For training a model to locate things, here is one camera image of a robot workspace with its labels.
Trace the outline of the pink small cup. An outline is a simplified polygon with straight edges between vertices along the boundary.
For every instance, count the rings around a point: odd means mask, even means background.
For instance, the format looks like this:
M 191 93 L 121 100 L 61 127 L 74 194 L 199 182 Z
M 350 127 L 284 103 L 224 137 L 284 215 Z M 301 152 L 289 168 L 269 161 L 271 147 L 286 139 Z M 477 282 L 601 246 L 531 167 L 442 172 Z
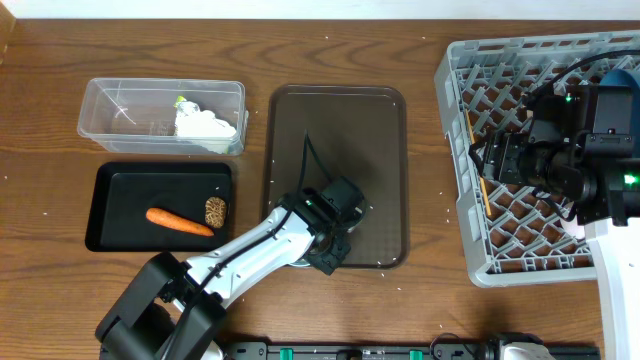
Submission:
M 577 240 L 584 240 L 586 238 L 585 228 L 583 225 L 578 224 L 577 216 L 575 216 L 571 221 L 561 220 L 561 226 L 565 233 Z

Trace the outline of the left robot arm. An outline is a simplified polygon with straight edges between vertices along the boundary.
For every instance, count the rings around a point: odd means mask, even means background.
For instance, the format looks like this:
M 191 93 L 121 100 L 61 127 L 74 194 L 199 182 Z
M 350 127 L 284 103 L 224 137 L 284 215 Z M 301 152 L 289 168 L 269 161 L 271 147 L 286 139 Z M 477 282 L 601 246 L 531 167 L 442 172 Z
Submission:
M 340 177 L 324 190 L 284 195 L 255 228 L 206 254 L 160 253 L 101 320 L 104 359 L 222 359 L 215 342 L 228 307 L 272 272 L 304 260 L 330 275 L 366 214 L 363 193 Z

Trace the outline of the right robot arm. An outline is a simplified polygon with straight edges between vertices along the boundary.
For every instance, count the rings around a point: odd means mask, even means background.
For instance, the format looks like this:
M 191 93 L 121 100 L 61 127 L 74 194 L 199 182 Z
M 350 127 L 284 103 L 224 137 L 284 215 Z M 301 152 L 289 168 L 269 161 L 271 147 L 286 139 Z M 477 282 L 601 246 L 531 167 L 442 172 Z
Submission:
M 528 130 L 494 131 L 469 149 L 481 177 L 530 186 L 572 207 L 583 227 L 599 288 L 605 356 L 639 356 L 639 159 L 635 94 L 629 86 L 579 85 L 564 95 L 524 98 Z

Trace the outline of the wooden chopstick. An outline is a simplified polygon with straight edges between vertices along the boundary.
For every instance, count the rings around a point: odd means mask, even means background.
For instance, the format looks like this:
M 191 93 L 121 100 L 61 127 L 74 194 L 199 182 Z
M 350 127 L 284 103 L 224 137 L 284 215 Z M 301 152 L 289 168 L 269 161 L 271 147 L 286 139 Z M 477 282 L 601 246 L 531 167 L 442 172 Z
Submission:
M 475 135 L 473 132 L 473 127 L 470 121 L 470 116 L 469 116 L 469 111 L 467 109 L 464 109 L 464 115 L 465 115 L 465 120 L 466 120 L 466 124 L 468 127 L 468 132 L 469 132 L 469 137 L 470 137 L 470 144 L 474 145 L 476 140 L 475 140 Z M 492 211 L 491 211 L 491 205 L 488 199 L 488 194 L 487 194 L 487 189 L 486 189 L 486 184 L 485 184 L 485 180 L 484 178 L 480 177 L 479 178 L 479 183 L 480 183 L 480 188 L 481 188 L 481 192 L 482 192 L 482 199 L 483 199 L 483 203 L 484 203 L 484 208 L 485 208 L 485 213 L 487 215 L 487 217 L 491 218 L 492 216 Z

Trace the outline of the dark blue plate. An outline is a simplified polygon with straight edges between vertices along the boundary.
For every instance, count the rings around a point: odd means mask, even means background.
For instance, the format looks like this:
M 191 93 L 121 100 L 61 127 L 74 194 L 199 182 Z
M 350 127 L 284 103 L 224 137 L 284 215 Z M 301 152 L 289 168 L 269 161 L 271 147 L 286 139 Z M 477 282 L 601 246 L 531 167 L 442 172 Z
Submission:
M 600 81 L 605 86 L 639 86 L 639 72 L 635 70 L 615 69 L 608 72 Z

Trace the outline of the white napkin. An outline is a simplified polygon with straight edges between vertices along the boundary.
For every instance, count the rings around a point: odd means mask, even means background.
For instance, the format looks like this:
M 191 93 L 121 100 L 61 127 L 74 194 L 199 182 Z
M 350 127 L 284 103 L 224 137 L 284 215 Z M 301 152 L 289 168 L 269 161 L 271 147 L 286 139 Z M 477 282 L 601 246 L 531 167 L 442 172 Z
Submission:
M 224 154 L 236 138 L 237 130 L 230 123 L 219 119 L 211 110 L 202 110 L 191 101 L 183 102 L 176 109 L 174 135 L 190 140 L 209 152 Z

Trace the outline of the brown food scrap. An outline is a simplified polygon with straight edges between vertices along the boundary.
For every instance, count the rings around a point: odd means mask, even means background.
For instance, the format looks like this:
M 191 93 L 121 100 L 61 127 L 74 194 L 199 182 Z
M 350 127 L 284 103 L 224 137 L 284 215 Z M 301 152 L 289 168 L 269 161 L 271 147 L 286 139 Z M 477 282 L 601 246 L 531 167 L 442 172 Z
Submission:
M 222 228 L 227 215 L 227 204 L 220 197 L 210 197 L 205 203 L 205 222 L 212 228 Z

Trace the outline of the orange carrot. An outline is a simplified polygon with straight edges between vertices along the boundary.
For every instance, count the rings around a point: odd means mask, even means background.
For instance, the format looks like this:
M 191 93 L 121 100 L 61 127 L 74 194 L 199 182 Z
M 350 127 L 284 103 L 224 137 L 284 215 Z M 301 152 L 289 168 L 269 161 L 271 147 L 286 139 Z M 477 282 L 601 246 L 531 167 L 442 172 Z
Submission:
M 182 218 L 160 208 L 148 209 L 146 212 L 146 219 L 156 225 L 179 232 L 185 232 L 204 237 L 214 236 L 214 232 L 210 228 L 191 220 Z

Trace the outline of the light blue rice bowl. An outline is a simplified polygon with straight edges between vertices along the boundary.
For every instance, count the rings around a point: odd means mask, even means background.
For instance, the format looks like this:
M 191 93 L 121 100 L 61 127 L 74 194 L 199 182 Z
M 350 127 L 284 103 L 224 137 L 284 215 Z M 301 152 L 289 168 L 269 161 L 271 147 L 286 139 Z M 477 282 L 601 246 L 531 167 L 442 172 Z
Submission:
M 316 236 L 315 242 L 309 248 L 320 247 L 324 244 L 326 238 L 330 239 L 336 232 L 347 231 L 350 235 L 364 220 L 367 214 L 367 202 L 363 201 L 362 205 L 353 207 L 349 213 L 343 218 L 341 223 L 335 224 L 329 233 L 320 233 Z M 290 266 L 296 268 L 311 268 L 312 266 L 304 259 L 304 256 L 299 260 L 290 263 Z

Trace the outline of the yellow green snack wrapper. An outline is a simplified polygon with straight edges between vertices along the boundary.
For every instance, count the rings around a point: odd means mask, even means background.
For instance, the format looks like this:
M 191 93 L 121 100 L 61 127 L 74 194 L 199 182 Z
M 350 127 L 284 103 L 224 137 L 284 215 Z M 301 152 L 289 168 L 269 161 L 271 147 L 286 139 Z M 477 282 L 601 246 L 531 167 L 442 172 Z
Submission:
M 180 104 L 182 104 L 183 102 L 186 102 L 186 101 L 187 101 L 187 100 L 186 100 L 186 98 L 185 98 L 185 97 L 183 97 L 183 96 L 178 96 L 178 97 L 177 97 L 177 99 L 176 99 L 176 102 L 174 103 L 174 105 L 173 105 L 173 106 L 174 106 L 174 108 L 178 108 L 178 106 L 179 106 Z

